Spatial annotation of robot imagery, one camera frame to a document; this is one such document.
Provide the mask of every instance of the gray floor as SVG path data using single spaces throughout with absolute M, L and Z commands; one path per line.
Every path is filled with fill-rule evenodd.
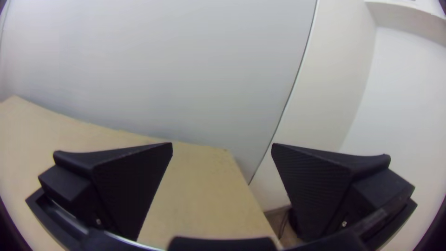
M 286 212 L 289 209 L 289 207 L 281 208 L 272 210 L 265 213 L 266 219 L 268 219 L 269 224 L 271 225 L 272 229 L 274 230 L 274 233 L 278 236 L 279 229 L 281 227 L 281 223 L 283 218 L 286 216 Z M 289 225 L 288 219 L 286 219 L 286 225 L 285 230 L 283 231 L 283 235 L 280 238 L 280 242 L 284 248 L 290 248 L 296 245 L 302 245 L 304 242 L 300 240 L 296 234 L 294 233 L 293 229 Z

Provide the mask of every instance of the black triangular piece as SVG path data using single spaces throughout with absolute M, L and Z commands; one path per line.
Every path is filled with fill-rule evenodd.
M 93 182 L 117 234 L 136 240 L 172 158 L 172 143 L 100 152 L 56 151 L 56 166 Z
M 271 155 L 304 240 L 320 238 L 354 179 L 388 168 L 390 156 L 354 156 L 273 144 Z

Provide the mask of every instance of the white curved panel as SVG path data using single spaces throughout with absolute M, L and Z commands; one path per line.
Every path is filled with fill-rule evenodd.
M 363 0 L 319 0 L 302 66 L 273 142 L 337 151 L 372 63 L 375 24 Z M 249 185 L 265 210 L 289 205 L 271 148 Z
M 92 123 L 229 148 L 250 179 L 315 1 L 14 0 L 0 81 Z

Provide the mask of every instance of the plywood surface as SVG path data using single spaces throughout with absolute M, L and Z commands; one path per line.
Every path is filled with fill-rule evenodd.
M 11 97 L 0 104 L 0 195 L 31 248 L 59 250 L 25 203 L 40 187 L 37 176 L 54 164 L 52 152 L 156 142 L 165 140 L 81 122 Z M 164 249 L 176 235 L 276 240 L 231 154 L 180 142 L 173 142 L 173 158 L 138 242 Z

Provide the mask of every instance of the white wall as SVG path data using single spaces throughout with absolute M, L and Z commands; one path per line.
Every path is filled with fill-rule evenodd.
M 0 83 L 92 123 L 229 148 L 249 180 L 316 0 L 13 0 Z
M 341 152 L 388 153 L 418 208 L 385 250 L 412 250 L 446 194 L 446 48 L 379 28 L 363 100 Z
M 273 142 L 337 151 L 366 86 L 376 27 L 363 0 L 319 0 L 312 29 Z M 266 211 L 289 205 L 270 151 L 250 184 Z

